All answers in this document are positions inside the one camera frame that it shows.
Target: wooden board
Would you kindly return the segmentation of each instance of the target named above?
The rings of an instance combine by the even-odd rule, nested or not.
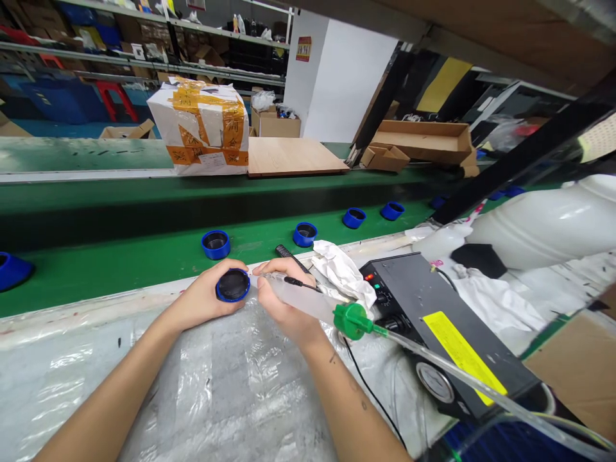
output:
[[[248,176],[319,175],[348,170],[317,140],[250,137]]]

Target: green conveyor belt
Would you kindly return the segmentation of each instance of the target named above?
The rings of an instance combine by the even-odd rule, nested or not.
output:
[[[113,140],[26,140],[16,144],[0,137],[0,173],[167,167],[167,153],[160,152],[164,148],[157,141],[122,140],[125,144],[116,146]],[[278,244],[302,252],[292,240],[300,221],[314,223],[320,239],[336,244],[403,231],[431,215],[430,198],[460,185],[452,175],[429,168],[405,169],[399,175],[351,171],[300,178],[0,185],[0,250],[37,266],[27,283],[0,293],[0,316],[197,275],[214,264],[200,244],[201,236],[213,229],[229,234],[230,257],[246,263],[275,257]],[[379,214],[390,200],[406,207],[395,222]],[[341,222],[348,207],[360,207],[368,216],[358,230]]]

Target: red plastic stool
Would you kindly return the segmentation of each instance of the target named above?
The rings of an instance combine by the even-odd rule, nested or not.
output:
[[[105,104],[105,107],[107,108],[107,112],[109,113],[109,117],[111,117],[111,120],[113,120],[113,122],[117,122],[117,119],[116,119],[116,113],[115,113],[116,109],[114,108],[114,102],[111,99],[111,95],[109,94],[110,91],[114,91],[120,95],[120,99],[122,100],[122,103],[124,104],[124,107],[126,108],[126,112],[128,112],[128,115],[130,116],[130,118],[133,119],[133,122],[139,121],[139,118],[137,117],[137,113],[135,112],[135,108],[133,107],[133,103],[131,103],[130,99],[128,99],[128,95],[122,88],[122,85],[120,85],[117,82],[97,80],[96,87],[101,93],[101,98],[103,98],[103,103]]]

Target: orange tape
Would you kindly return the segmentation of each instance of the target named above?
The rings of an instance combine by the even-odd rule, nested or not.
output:
[[[239,151],[228,148],[189,148],[187,146],[167,146],[167,152],[171,161],[177,165],[201,164],[200,155],[215,154],[222,152],[225,155],[225,163],[231,166],[247,166],[248,151]]]
[[[223,105],[223,147],[237,149],[244,137],[244,105],[237,101]]]
[[[239,151],[244,137],[244,105],[241,99],[238,98],[236,101],[225,101],[209,94],[200,94],[202,89],[205,87],[217,86],[215,84],[183,79],[181,77],[178,77],[178,82],[178,88],[173,92],[173,97],[170,98],[169,101],[173,104],[175,110],[188,112],[196,116],[199,126],[199,138],[203,141],[201,142],[195,136],[191,135],[184,127],[180,126],[182,144],[187,148],[200,148],[203,146],[203,143],[208,145],[210,142],[207,137],[207,132],[205,131],[201,112],[199,111],[199,103],[220,106],[223,113],[222,147],[213,148],[215,151],[212,152],[224,152],[225,161],[228,165],[248,165],[248,154],[246,153],[244,156],[242,154],[243,151]],[[182,158],[179,159],[182,162],[185,162],[184,159],[186,158],[194,160],[196,155],[201,155],[192,153],[190,155],[181,156],[177,147],[173,149],[175,150],[176,157]],[[232,152],[227,154],[227,150],[234,151],[235,154]]]
[[[180,127],[180,136],[182,137],[182,144],[184,146],[203,146],[203,143],[199,141],[191,132],[186,130],[182,125]]]

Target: black cable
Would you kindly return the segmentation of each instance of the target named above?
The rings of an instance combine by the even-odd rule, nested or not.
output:
[[[357,361],[355,360],[355,356],[353,356],[353,351],[351,351],[351,347],[349,346],[346,337],[342,337],[342,338],[345,341],[346,350],[348,351],[349,356],[353,360],[353,364],[355,364],[355,369],[357,369],[357,373],[359,374],[359,378],[361,378],[361,381],[364,382],[364,385],[366,386],[366,388],[368,388],[368,391],[370,392],[370,394],[374,398],[374,401],[376,401],[378,403],[378,405],[381,407],[381,409],[383,410],[383,413],[385,414],[385,416],[389,420],[391,426],[393,427],[393,429],[395,430],[396,434],[398,435],[398,438],[400,439],[400,442],[402,443],[402,446],[404,446],[404,450],[406,452],[409,452],[409,450],[406,449],[406,443],[404,442],[404,439],[402,438],[402,435],[398,431],[398,427],[396,427],[396,424],[393,423],[393,420],[391,419],[391,417],[389,417],[389,414],[387,414],[387,411],[385,410],[385,407],[383,407],[383,405],[381,404],[379,399],[375,396],[375,394],[372,391],[372,389],[368,386],[368,384],[366,383],[366,379],[364,379],[364,376],[361,375],[361,370],[359,369],[359,366],[357,365]]]
[[[442,269],[437,268],[436,266],[433,266],[433,268],[436,270],[437,273],[442,274],[445,279],[447,279],[447,282],[449,283],[449,285],[451,286],[451,288],[458,293],[458,289],[456,288],[456,286],[454,285],[454,282],[451,280],[451,278],[447,275],[447,273],[445,273]]]
[[[321,293],[321,291],[319,289],[317,289],[316,287],[312,287],[310,284],[304,284],[299,279],[295,279],[295,278],[293,278],[291,276],[286,276],[284,278],[284,282],[287,282],[288,284],[292,284],[294,286],[308,287],[309,289],[312,289],[313,291],[317,291],[317,292]]]

